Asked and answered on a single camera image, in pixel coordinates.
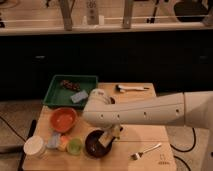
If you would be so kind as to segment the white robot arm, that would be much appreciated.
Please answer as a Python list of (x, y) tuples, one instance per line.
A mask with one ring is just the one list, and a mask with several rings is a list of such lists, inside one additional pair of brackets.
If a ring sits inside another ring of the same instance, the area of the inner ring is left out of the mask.
[(86, 122), (105, 125), (170, 125), (209, 130), (201, 171), (213, 171), (213, 91), (184, 92), (156, 98), (110, 103), (103, 89), (91, 91), (83, 109)]

